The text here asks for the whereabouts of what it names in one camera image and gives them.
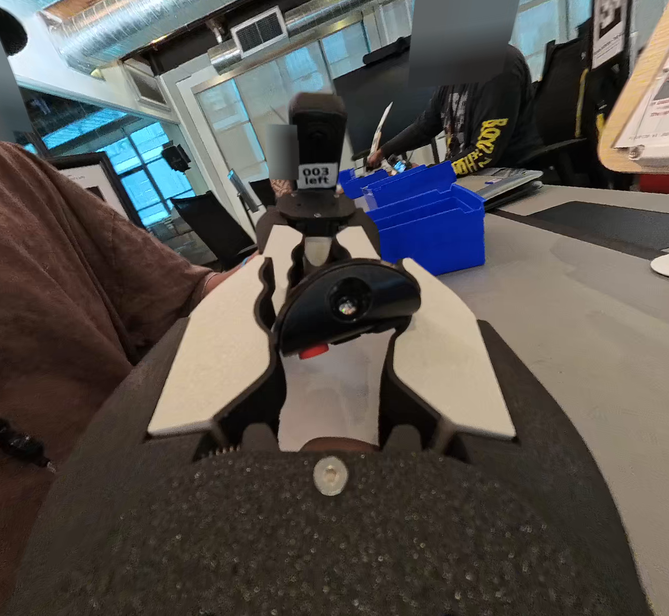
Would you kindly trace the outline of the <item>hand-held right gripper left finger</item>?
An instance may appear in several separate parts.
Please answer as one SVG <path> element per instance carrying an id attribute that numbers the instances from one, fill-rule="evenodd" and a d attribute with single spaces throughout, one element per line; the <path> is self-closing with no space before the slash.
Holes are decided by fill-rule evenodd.
<path id="1" fill-rule="evenodd" d="M 253 258 L 192 312 L 148 424 L 152 439 L 208 433 L 221 447 L 267 425 L 278 438 L 286 378 L 272 327 L 272 260 Z"/>

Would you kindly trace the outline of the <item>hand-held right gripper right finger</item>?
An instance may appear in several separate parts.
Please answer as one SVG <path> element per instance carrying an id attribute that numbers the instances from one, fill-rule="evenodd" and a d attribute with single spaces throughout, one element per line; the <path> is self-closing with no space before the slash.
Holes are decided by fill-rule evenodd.
<path id="1" fill-rule="evenodd" d="M 463 433 L 513 441 L 516 429 L 469 307 L 412 259 L 420 307 L 388 343 L 379 390 L 379 444 L 413 427 L 422 449 L 443 451 Z"/>

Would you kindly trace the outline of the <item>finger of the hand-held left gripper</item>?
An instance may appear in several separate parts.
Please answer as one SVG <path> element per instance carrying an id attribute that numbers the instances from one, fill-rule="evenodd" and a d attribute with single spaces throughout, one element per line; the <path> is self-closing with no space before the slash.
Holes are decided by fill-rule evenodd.
<path id="1" fill-rule="evenodd" d="M 380 254 L 363 227 L 346 227 L 335 236 L 334 261 L 352 259 L 380 260 Z"/>
<path id="2" fill-rule="evenodd" d="M 303 253 L 303 235 L 288 225 L 274 225 L 263 250 L 262 282 L 274 315 L 279 315 L 294 285 L 297 256 Z"/>

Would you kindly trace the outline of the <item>black remote control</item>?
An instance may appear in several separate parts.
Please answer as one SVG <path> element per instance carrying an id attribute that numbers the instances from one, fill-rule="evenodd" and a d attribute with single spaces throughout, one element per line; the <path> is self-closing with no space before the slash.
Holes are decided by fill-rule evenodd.
<path id="1" fill-rule="evenodd" d="M 312 358 L 367 334 L 405 329 L 422 303 L 417 280 L 376 259 L 331 263 L 286 297 L 273 332 L 283 357 Z"/>

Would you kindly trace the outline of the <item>blue plastic bin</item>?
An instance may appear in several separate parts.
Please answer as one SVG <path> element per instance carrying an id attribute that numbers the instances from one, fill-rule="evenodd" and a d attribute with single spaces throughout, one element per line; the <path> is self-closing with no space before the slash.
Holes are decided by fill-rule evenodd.
<path id="1" fill-rule="evenodd" d="M 412 259 L 433 276 L 486 262 L 484 199 L 453 185 L 369 210 L 388 263 Z"/>
<path id="2" fill-rule="evenodd" d="M 367 207 L 373 210 L 432 190 L 443 192 L 456 180 L 456 173 L 449 161 L 432 166 L 418 166 L 373 182 L 363 189 L 363 198 Z"/>
<path id="3" fill-rule="evenodd" d="M 360 175 L 356 173 L 355 168 L 343 169 L 339 171 L 338 186 L 347 197 L 355 200 L 363 196 L 363 189 L 389 176 L 385 169 L 363 172 Z"/>

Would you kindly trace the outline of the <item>grey desk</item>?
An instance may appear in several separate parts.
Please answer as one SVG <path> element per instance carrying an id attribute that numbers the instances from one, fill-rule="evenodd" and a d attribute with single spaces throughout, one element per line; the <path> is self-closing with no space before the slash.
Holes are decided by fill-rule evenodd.
<path id="1" fill-rule="evenodd" d="M 485 218 L 486 264 L 443 276 L 596 458 L 647 595 L 668 614 L 668 279 L 647 259 L 529 224 L 565 202 L 668 212 L 668 196 L 548 186 Z"/>

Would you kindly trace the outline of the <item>small tilted screen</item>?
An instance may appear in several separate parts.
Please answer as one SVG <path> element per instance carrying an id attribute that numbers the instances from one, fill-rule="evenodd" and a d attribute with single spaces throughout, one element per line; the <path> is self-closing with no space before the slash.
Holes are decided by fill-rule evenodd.
<path id="1" fill-rule="evenodd" d="M 260 207 L 257 202 L 255 202 L 255 198 L 244 184 L 244 181 L 237 175 L 237 173 L 235 173 L 234 169 L 229 170 L 228 180 L 237 192 L 238 198 L 244 205 L 245 210 L 250 213 L 258 212 Z"/>

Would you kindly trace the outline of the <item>black partition panel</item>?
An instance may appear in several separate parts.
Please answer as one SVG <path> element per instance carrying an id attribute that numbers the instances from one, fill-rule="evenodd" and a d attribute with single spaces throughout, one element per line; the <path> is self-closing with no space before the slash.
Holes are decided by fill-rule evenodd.
<path id="1" fill-rule="evenodd" d="M 347 110 L 347 133 L 353 160 L 371 150 L 377 126 L 388 105 L 380 143 L 402 132 L 428 106 L 434 86 L 409 84 L 411 36 L 369 52 L 363 66 L 334 79 L 335 93 Z"/>

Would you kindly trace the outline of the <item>person in brown shirt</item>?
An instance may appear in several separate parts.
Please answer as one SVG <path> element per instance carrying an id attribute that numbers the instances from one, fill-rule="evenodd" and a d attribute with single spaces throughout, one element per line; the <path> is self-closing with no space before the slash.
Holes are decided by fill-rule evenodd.
<path id="1" fill-rule="evenodd" d="M 1 417 L 66 461 L 212 273 L 1 143 Z"/>

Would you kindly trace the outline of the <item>grey laptop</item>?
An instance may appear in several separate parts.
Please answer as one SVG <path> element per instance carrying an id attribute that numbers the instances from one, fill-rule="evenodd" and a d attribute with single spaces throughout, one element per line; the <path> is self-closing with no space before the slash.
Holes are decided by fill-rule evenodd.
<path id="1" fill-rule="evenodd" d="M 456 184 L 477 194 L 490 211 L 542 188 L 542 178 L 535 169 L 490 168 L 459 177 Z"/>

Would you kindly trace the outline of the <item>white air vent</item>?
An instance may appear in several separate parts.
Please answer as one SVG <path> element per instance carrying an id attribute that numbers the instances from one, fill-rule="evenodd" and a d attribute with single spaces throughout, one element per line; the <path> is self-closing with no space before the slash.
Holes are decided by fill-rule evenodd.
<path id="1" fill-rule="evenodd" d="M 284 16 L 278 6 L 233 26 L 230 33 L 241 58 L 264 51 L 289 37 Z"/>

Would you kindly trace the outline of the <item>black jacket with yellow stripe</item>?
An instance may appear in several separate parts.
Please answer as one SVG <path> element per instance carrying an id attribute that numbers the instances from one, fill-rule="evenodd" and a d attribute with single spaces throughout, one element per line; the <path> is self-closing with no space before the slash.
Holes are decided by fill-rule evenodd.
<path id="1" fill-rule="evenodd" d="M 589 40 L 546 45 L 541 80 L 535 83 L 536 121 L 543 146 L 528 168 L 545 184 L 610 188 L 611 174 L 598 159 L 598 108 L 588 91 Z"/>

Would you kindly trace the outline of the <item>wooden instruction board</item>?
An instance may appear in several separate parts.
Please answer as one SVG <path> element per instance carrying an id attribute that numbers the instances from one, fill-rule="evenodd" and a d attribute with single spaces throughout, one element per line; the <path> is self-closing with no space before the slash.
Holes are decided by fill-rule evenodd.
<path id="1" fill-rule="evenodd" d="M 607 119 L 598 156 L 616 174 L 668 175 L 668 8 Z"/>

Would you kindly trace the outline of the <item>black framed marker sign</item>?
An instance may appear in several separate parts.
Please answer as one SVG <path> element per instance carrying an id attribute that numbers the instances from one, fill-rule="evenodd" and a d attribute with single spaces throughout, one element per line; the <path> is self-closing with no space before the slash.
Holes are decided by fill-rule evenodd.
<path id="1" fill-rule="evenodd" d="M 592 0 L 591 70 L 628 54 L 631 0 Z"/>

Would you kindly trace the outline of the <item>black floor lamp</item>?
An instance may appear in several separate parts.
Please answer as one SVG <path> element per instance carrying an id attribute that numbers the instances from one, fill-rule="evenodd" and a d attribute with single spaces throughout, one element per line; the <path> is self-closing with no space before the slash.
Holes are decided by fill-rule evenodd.
<path id="1" fill-rule="evenodd" d="M 1 45 L 7 57 L 21 52 L 28 44 L 28 35 L 21 22 L 9 11 L 0 10 Z"/>

